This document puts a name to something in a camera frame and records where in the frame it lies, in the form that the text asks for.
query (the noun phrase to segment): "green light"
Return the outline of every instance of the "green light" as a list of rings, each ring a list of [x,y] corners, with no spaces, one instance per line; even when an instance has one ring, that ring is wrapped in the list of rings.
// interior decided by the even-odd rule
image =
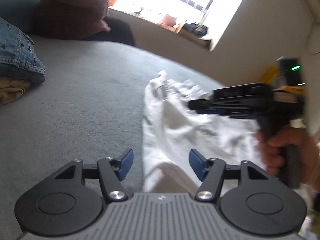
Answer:
[[[294,68],[292,68],[291,70],[298,70],[299,68],[301,68],[301,66],[296,66],[296,67],[294,67]]]

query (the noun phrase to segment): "teal pillow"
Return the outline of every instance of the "teal pillow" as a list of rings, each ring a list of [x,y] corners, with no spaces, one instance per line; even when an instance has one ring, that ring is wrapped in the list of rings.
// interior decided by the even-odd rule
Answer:
[[[32,34],[39,2],[40,0],[0,0],[0,17],[24,33]]]

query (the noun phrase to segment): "beige folded clothing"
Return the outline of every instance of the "beige folded clothing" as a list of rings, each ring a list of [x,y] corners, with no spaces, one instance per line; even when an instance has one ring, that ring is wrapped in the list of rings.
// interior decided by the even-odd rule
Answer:
[[[30,83],[25,80],[0,77],[0,102],[10,103],[20,98],[29,88]]]

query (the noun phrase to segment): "wire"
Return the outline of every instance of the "wire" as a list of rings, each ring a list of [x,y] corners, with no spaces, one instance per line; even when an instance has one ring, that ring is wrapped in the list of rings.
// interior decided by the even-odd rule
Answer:
[[[310,32],[309,32],[309,35],[308,35],[308,38],[306,40],[306,50],[307,50],[307,54],[309,56],[316,56],[318,54],[320,54],[320,51],[316,52],[316,53],[313,53],[313,52],[310,52],[310,49],[309,49],[309,45],[310,45],[310,38],[311,38],[311,35],[314,33],[314,28],[315,27],[319,27],[320,25],[319,24],[316,24],[315,22],[313,22],[312,26],[311,26],[311,29],[310,29]]]

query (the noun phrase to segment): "human hand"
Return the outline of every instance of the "human hand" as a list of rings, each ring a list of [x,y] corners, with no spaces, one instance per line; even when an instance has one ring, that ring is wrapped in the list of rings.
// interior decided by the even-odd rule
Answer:
[[[278,174],[284,165],[285,160],[279,156],[279,148],[290,144],[296,145],[300,151],[301,182],[309,183],[316,191],[320,190],[320,178],[312,179],[315,169],[319,169],[317,166],[319,149],[305,129],[285,127],[268,141],[262,132],[258,132],[257,139],[260,142],[258,149],[262,154],[262,161],[267,166],[267,172],[272,175]]]

